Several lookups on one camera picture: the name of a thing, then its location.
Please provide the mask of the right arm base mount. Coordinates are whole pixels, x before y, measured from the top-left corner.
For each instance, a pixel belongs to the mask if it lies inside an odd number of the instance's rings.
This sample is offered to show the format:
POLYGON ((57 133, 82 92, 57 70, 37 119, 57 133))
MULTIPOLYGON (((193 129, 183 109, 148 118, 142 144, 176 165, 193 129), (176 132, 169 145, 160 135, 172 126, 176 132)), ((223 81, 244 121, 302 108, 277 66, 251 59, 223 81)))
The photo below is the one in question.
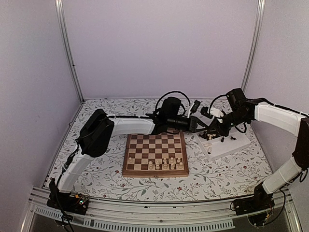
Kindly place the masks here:
POLYGON ((253 213, 248 217, 249 222, 256 227, 266 225, 270 216, 273 214, 275 206, 273 193, 266 194, 256 192, 254 196, 249 198, 237 198, 232 204, 231 210, 236 212, 236 215, 244 215, 253 213))

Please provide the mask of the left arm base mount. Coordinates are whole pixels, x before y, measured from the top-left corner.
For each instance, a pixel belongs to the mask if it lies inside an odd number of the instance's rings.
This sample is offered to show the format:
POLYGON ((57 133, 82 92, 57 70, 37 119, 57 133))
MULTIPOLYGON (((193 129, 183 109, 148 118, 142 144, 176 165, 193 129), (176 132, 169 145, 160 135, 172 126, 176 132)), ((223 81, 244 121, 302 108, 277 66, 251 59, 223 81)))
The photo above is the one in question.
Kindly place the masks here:
POLYGON ((86 215, 89 205, 89 197, 82 194, 51 192, 47 206, 54 209, 63 209, 65 212, 86 215))

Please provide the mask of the white chess queen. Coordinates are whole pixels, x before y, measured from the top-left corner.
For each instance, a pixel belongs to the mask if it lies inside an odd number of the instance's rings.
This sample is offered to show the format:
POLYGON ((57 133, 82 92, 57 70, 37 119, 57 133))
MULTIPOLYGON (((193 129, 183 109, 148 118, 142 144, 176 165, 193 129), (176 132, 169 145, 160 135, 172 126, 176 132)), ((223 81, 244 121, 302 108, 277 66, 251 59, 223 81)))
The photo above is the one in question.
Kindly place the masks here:
POLYGON ((154 164, 152 161, 148 162, 148 170, 152 170, 154 168, 154 164))

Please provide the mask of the wooden chess board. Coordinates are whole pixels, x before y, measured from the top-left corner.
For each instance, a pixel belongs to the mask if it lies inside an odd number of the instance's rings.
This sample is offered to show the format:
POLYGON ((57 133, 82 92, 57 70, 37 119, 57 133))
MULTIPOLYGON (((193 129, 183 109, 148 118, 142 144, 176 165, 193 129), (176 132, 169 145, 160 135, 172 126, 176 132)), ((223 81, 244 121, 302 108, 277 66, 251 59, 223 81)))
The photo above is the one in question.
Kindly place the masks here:
POLYGON ((170 130, 158 135, 130 134, 126 143, 122 175, 129 178, 187 177, 189 167, 184 133, 170 130), (129 157, 134 159, 133 163, 129 162, 129 157), (170 168, 171 157, 174 158, 174 170, 170 168), (163 158, 167 159, 167 170, 162 169, 163 158), (179 169, 177 158, 181 159, 183 169, 179 169), (159 170, 155 169, 155 160, 160 161, 159 170), (149 161, 154 164, 152 170, 148 170, 149 161))

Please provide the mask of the white chess bishop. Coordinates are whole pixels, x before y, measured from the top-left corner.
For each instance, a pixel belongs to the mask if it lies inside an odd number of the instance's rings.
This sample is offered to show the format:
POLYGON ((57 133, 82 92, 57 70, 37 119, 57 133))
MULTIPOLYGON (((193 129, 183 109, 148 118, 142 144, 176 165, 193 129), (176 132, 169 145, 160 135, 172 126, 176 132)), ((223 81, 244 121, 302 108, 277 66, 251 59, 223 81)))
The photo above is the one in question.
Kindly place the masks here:
POLYGON ((164 162, 164 163, 162 164, 162 169, 163 169, 163 170, 167 170, 168 167, 169 167, 169 165, 167 164, 167 162, 164 162))

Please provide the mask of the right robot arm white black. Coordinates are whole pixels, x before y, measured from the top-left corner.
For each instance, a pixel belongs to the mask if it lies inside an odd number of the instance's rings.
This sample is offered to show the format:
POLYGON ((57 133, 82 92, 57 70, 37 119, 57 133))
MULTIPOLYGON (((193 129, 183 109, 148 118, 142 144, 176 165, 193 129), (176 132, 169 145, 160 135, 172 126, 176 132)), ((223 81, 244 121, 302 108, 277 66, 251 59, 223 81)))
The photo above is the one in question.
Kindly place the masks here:
POLYGON ((290 185, 298 177, 305 178, 309 169, 309 115, 289 107, 272 103, 266 98, 247 98, 242 89, 236 88, 222 95, 229 103, 230 112, 215 109, 214 103, 201 112, 213 119, 208 133, 229 135, 231 128, 253 123, 253 131, 265 152, 274 152, 270 158, 273 173, 254 189, 250 207, 261 210, 272 194, 290 185))

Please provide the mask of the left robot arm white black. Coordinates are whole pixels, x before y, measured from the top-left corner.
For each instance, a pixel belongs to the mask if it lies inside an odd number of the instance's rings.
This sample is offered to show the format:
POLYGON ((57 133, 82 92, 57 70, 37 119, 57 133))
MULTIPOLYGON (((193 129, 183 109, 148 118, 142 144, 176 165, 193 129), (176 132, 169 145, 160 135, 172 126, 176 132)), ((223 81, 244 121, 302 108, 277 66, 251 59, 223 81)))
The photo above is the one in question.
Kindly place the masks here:
POLYGON ((144 116, 110 116, 103 109, 95 110, 80 130, 76 149, 67 158, 60 176, 49 183, 53 202, 62 210, 70 208, 72 200, 67 195, 87 165, 107 151, 113 136, 158 135, 168 129, 195 133, 208 129, 196 116, 180 115, 180 106, 181 100, 168 97, 161 108, 144 116))

